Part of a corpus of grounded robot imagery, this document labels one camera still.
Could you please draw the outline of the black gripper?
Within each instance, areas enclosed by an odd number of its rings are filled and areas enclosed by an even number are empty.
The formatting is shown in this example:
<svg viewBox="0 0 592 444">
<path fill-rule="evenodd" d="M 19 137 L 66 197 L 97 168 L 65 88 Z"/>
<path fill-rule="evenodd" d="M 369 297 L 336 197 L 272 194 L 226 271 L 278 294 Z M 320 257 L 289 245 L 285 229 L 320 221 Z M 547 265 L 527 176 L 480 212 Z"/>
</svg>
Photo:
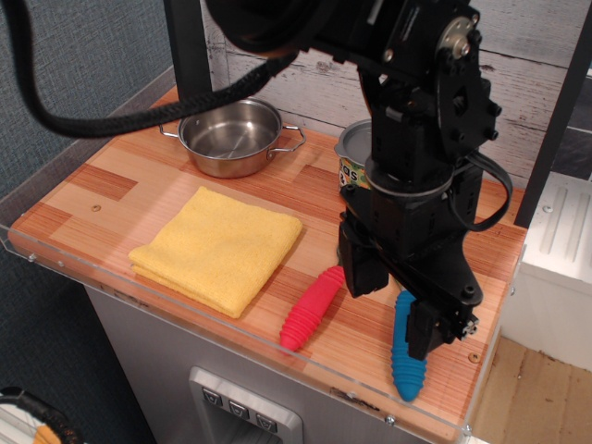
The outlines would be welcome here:
<svg viewBox="0 0 592 444">
<path fill-rule="evenodd" d="M 346 185 L 339 257 L 353 298 L 385 288 L 395 278 L 416 299 L 407 321 L 408 354 L 430 352 L 475 332 L 482 302 L 463 252 L 475 229 L 482 173 L 470 164 L 449 170 L 430 189 L 399 185 L 395 193 Z"/>
</svg>

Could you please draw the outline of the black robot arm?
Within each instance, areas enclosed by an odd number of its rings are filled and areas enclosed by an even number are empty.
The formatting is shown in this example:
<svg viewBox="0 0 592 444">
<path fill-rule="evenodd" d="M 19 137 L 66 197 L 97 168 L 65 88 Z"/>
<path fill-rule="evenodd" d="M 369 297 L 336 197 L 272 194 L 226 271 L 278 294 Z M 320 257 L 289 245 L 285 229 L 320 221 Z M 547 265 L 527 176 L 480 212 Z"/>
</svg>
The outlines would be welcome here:
<svg viewBox="0 0 592 444">
<path fill-rule="evenodd" d="M 339 253 L 361 296 L 390 278 L 412 295 L 405 338 L 423 360 L 475 331 L 483 298 L 463 242 L 504 216 L 475 218 L 482 177 L 512 189 L 480 152 L 500 106 L 479 67 L 480 15 L 466 1 L 211 1 L 245 52 L 278 58 L 315 49 L 353 63 L 371 116 L 366 187 L 341 192 Z"/>
</svg>

